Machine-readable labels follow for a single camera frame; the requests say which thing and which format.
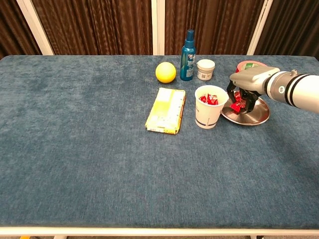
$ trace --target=yellow package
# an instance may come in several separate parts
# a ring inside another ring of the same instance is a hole
[[[185,95],[183,90],[160,88],[145,123],[147,130],[177,134],[180,128]]]

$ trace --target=tennis ball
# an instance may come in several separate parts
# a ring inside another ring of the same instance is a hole
[[[160,63],[155,70],[156,78],[162,83],[169,83],[175,79],[176,69],[169,62]]]

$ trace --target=red candy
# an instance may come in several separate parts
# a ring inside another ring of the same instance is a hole
[[[200,101],[202,101],[202,102],[204,102],[204,103],[206,103],[206,96],[201,96],[201,97],[199,97],[199,99],[200,99]]]
[[[231,107],[234,111],[236,111],[237,113],[239,113],[241,108],[245,108],[245,102],[241,99],[241,95],[240,95],[240,92],[239,92],[239,91],[237,91],[237,92],[235,93],[235,100],[236,100],[236,102],[235,102],[235,103],[232,103],[232,104],[230,105],[230,107]]]
[[[206,98],[206,95],[205,96],[201,96],[201,97],[199,97],[199,100],[204,102],[204,103],[206,103],[206,104],[212,105],[212,106],[215,106],[215,105],[218,104],[218,99],[217,99],[216,95],[208,94],[207,98]]]

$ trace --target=paper cup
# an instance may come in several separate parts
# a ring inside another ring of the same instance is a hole
[[[219,104],[212,106],[202,102],[199,98],[201,96],[207,95],[207,93],[209,93],[210,95],[216,95]],[[195,98],[196,124],[201,128],[214,128],[220,116],[221,110],[223,109],[225,103],[228,101],[229,97],[227,92],[218,86],[201,86],[195,91]]]

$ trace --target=curtain fold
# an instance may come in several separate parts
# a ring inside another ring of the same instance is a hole
[[[319,1],[274,0],[255,55],[306,55],[319,59]]]
[[[57,55],[152,55],[151,0],[32,0]]]
[[[165,54],[179,55],[187,29],[198,54],[246,54],[263,0],[166,0]]]
[[[40,55],[41,51],[15,0],[0,2],[0,59],[8,55]]]

